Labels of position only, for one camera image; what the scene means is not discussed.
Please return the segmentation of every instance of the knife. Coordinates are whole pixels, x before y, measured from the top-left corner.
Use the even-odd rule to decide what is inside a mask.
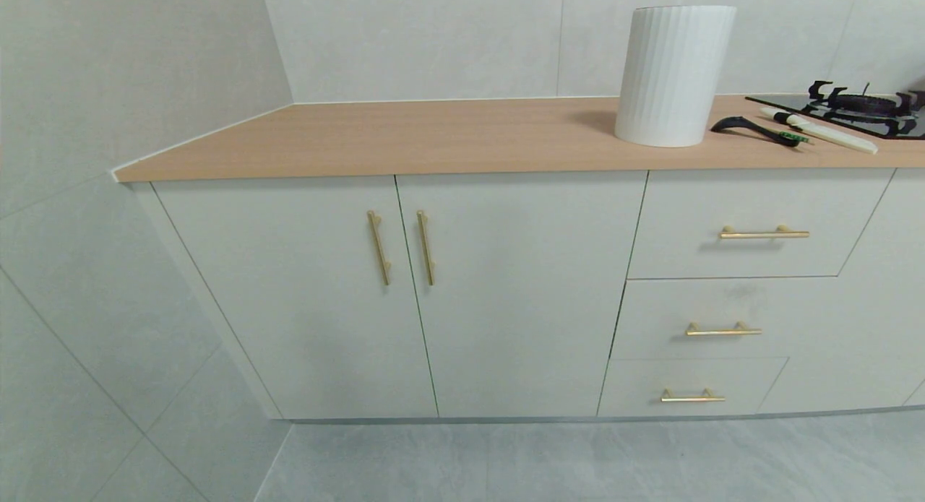
[[[761,108],[761,113],[780,124],[789,124],[789,126],[793,128],[793,130],[797,130],[797,132],[802,132],[807,134],[807,136],[819,137],[819,139],[829,141],[829,143],[836,143],[839,144],[839,146],[849,147],[849,149],[863,151],[869,154],[875,154],[878,150],[877,145],[871,143],[869,140],[860,139],[860,137],[822,126],[822,124],[812,123],[812,121],[807,121],[795,113],[789,113],[788,111],[773,109],[771,107]]]

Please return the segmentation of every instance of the gas stove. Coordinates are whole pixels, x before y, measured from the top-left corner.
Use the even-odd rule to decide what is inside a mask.
[[[868,96],[866,87],[860,94],[843,94],[847,87],[823,92],[831,81],[817,80],[809,87],[809,96],[767,94],[749,96],[779,109],[840,124],[881,139],[925,139],[925,91],[909,90],[892,96]]]

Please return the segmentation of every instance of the gray tiled floor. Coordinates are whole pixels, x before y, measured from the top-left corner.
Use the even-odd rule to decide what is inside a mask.
[[[668,423],[297,425],[257,502],[925,501],[925,410]]]

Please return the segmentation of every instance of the gold handle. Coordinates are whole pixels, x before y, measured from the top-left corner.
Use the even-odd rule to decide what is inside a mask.
[[[372,209],[366,212],[366,216],[369,218],[369,228],[373,231],[373,242],[376,242],[376,255],[379,257],[379,267],[382,269],[382,281],[388,285],[392,262],[386,260],[386,253],[382,250],[382,239],[379,237],[379,223],[382,222],[382,217],[376,215]]]
[[[733,329],[713,329],[713,330],[701,330],[700,325],[695,324],[691,321],[690,325],[687,325],[687,330],[684,331],[686,335],[758,335],[761,334],[761,329],[750,329],[749,325],[744,324],[742,321],[736,322],[736,328]]]
[[[434,261],[430,259],[430,245],[427,244],[427,215],[423,210],[417,210],[417,225],[421,228],[421,246],[423,248],[423,262],[427,266],[427,282],[434,284]]]
[[[733,226],[723,226],[720,231],[720,238],[728,240],[730,238],[809,238],[809,231],[793,231],[785,225],[777,226],[777,230],[765,233],[740,233],[733,229]]]
[[[703,395],[697,397],[675,397],[671,390],[665,388],[661,393],[661,402],[663,403],[718,403],[726,401],[723,396],[717,396],[710,388],[703,389]]]

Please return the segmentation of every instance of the white canister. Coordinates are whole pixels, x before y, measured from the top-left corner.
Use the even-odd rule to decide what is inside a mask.
[[[633,12],[614,133],[652,147],[703,141],[736,8],[647,7]]]

